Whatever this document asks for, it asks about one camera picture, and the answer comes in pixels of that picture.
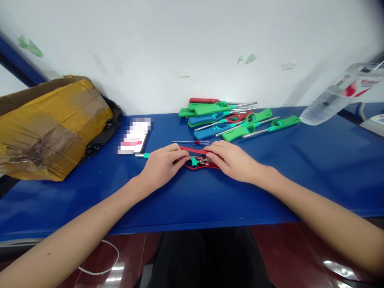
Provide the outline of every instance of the bottle label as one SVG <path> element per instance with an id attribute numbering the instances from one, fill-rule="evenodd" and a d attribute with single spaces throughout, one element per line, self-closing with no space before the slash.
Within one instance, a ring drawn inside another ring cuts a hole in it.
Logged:
<path id="1" fill-rule="evenodd" d="M 338 78 L 328 91 L 341 97 L 358 97 L 382 80 L 382 77 L 367 77 L 345 74 Z"/>

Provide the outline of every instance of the red floor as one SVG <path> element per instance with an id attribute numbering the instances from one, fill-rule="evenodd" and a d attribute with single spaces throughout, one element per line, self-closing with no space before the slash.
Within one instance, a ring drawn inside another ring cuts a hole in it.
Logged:
<path id="1" fill-rule="evenodd" d="M 370 278 L 326 245 L 303 223 L 252 226 L 268 275 L 277 288 L 348 288 L 340 276 L 353 280 Z M 160 233 L 107 236 L 120 251 L 112 271 L 92 276 L 76 270 L 59 287 L 130 288 L 142 273 L 144 264 L 154 254 Z M 101 243 L 83 267 L 101 272 L 116 260 L 116 251 Z M 0 264 L 0 270 L 7 264 Z"/>

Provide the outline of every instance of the person's left hand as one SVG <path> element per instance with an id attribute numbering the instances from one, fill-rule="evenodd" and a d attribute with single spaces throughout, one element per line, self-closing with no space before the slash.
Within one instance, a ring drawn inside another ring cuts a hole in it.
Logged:
<path id="1" fill-rule="evenodd" d="M 145 183 L 152 193 L 168 183 L 189 159 L 188 151 L 181 150 L 178 144 L 168 145 L 151 153 L 143 171 L 137 178 L 140 179 L 140 182 Z"/>

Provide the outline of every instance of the pixelated phone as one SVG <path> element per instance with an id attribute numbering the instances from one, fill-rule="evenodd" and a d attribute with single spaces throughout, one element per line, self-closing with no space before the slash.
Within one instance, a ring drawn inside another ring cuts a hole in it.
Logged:
<path id="1" fill-rule="evenodd" d="M 151 129 L 151 118 L 133 118 L 120 143 L 118 154 L 134 154 L 142 152 Z"/>

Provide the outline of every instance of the dark pants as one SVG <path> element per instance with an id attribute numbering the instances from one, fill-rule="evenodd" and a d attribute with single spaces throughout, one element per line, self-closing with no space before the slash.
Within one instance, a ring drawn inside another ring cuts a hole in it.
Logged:
<path id="1" fill-rule="evenodd" d="M 149 288 L 272 287 L 246 227 L 166 232 Z"/>

